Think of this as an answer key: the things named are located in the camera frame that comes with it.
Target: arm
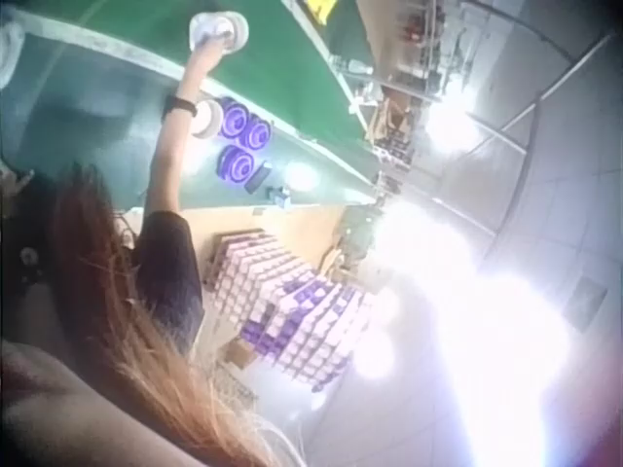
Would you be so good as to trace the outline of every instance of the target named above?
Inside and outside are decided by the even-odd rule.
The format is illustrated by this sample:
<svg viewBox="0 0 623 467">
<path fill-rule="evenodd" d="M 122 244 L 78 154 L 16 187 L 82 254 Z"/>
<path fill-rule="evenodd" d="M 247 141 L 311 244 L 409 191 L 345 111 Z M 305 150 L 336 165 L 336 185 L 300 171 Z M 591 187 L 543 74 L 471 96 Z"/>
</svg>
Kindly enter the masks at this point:
<svg viewBox="0 0 623 467">
<path fill-rule="evenodd" d="M 175 95 L 197 103 L 203 78 L 218 64 L 222 55 L 222 40 L 210 40 L 197 47 L 188 59 Z M 180 109 L 173 109 L 165 116 L 151 164 L 146 216 L 154 211 L 179 211 L 182 162 L 192 119 L 190 112 Z"/>
</svg>

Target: black wristwatch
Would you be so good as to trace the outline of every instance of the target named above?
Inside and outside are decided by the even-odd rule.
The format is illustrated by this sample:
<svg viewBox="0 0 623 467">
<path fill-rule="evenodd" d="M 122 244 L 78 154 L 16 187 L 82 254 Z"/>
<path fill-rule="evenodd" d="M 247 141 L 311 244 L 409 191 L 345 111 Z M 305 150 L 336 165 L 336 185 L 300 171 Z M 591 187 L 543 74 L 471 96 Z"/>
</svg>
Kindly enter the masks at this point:
<svg viewBox="0 0 623 467">
<path fill-rule="evenodd" d="M 165 100 L 163 120 L 165 119 L 166 114 L 168 114 L 173 109 L 187 110 L 191 114 L 193 114 L 193 117 L 197 115 L 197 106 L 193 102 L 191 102 L 190 100 L 181 99 L 176 95 L 168 95 Z"/>
</svg>

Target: purple spool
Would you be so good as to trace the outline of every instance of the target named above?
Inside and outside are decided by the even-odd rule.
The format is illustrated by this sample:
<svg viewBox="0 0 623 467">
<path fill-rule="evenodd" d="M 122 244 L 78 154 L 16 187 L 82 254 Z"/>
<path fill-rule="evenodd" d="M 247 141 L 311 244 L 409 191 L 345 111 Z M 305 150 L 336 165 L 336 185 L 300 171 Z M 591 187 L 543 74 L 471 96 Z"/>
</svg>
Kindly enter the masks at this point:
<svg viewBox="0 0 623 467">
<path fill-rule="evenodd" d="M 223 106 L 224 114 L 221 134 L 229 139 L 239 137 L 248 126 L 250 120 L 248 109 L 229 98 L 223 99 L 221 105 Z"/>
<path fill-rule="evenodd" d="M 229 170 L 229 178 L 235 183 L 242 183 L 253 173 L 253 165 L 255 161 L 253 156 L 240 151 L 235 154 L 235 158 L 232 160 Z"/>
<path fill-rule="evenodd" d="M 244 132 L 240 135 L 240 144 L 251 151 L 259 151 L 271 140 L 273 131 L 268 122 L 252 115 L 246 124 Z"/>
<path fill-rule="evenodd" d="M 223 180 L 242 183 L 253 173 L 255 160 L 241 148 L 228 146 L 221 154 L 217 173 Z"/>
</svg>

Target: long hair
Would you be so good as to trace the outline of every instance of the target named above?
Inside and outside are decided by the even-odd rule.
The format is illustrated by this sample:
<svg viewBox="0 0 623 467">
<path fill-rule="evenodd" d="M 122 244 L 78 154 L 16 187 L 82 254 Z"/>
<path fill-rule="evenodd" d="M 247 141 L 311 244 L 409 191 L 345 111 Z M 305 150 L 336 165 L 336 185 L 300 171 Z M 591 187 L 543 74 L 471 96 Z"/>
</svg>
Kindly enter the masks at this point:
<svg viewBox="0 0 623 467">
<path fill-rule="evenodd" d="M 94 168 L 74 167 L 55 203 L 56 289 L 79 373 L 105 397 L 214 466 L 279 463 L 258 418 L 219 396 L 139 300 L 112 203 Z M 260 423 L 263 428 L 266 422 Z M 292 465 L 303 465 L 285 437 Z"/>
</svg>

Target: yellow sign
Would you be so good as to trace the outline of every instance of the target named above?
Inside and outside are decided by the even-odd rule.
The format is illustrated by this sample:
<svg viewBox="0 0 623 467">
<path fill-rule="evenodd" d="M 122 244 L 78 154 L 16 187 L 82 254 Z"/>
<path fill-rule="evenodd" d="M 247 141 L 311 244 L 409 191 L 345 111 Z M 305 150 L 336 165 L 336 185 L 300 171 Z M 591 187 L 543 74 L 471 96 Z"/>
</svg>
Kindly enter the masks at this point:
<svg viewBox="0 0 623 467">
<path fill-rule="evenodd" d="M 338 0 L 307 0 L 311 14 L 323 26 L 326 26 L 327 19 L 336 3 Z"/>
</svg>

